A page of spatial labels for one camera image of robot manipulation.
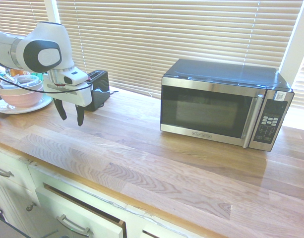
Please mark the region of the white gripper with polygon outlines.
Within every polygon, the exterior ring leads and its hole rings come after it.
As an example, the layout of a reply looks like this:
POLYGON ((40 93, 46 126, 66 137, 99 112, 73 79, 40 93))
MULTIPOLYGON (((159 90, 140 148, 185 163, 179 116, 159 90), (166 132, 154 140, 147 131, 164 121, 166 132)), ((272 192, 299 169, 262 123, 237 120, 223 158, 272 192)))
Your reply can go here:
POLYGON ((67 119, 62 101, 75 104, 78 126, 83 125, 84 107, 92 102, 90 85, 82 82, 78 85, 56 86, 47 75, 43 76, 43 89, 47 96, 54 98, 54 104, 62 120, 67 119))

